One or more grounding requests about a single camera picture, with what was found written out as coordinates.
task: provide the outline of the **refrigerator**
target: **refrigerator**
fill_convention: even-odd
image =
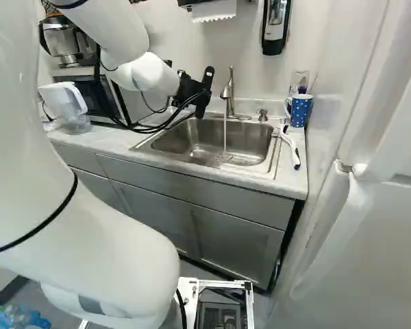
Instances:
[[[266,328],[411,329],[411,0],[336,0]]]

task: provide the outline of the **water stream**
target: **water stream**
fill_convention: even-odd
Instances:
[[[233,158],[233,156],[227,152],[227,116],[225,114],[224,114],[223,123],[224,123],[224,150],[222,154],[218,154],[218,156],[216,157],[217,160],[221,162],[225,162]]]

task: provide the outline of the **stainless steel sink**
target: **stainless steel sink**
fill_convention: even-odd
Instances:
[[[275,175],[278,161],[277,139],[273,127],[258,121],[227,120],[227,152],[232,156],[222,160],[223,118],[207,116],[202,120],[188,119],[169,130],[159,132],[132,148],[186,163],[231,171]]]

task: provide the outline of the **gray countertop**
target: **gray countertop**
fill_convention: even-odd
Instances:
[[[300,170],[295,171],[293,169],[290,148],[286,143],[282,143],[275,179],[268,179],[131,151],[129,150],[131,147],[145,140],[149,135],[138,134],[129,130],[94,125],[90,132],[82,135],[68,135],[61,130],[48,133],[48,137],[53,142],[79,147],[96,154],[293,199],[305,200],[308,195],[308,175],[304,130],[289,127],[288,135],[294,139],[299,148],[301,157]]]

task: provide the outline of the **polka dot mug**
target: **polka dot mug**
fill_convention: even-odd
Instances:
[[[304,127],[308,123],[313,99],[314,96],[310,94],[295,94],[285,100],[285,113],[292,127]]]

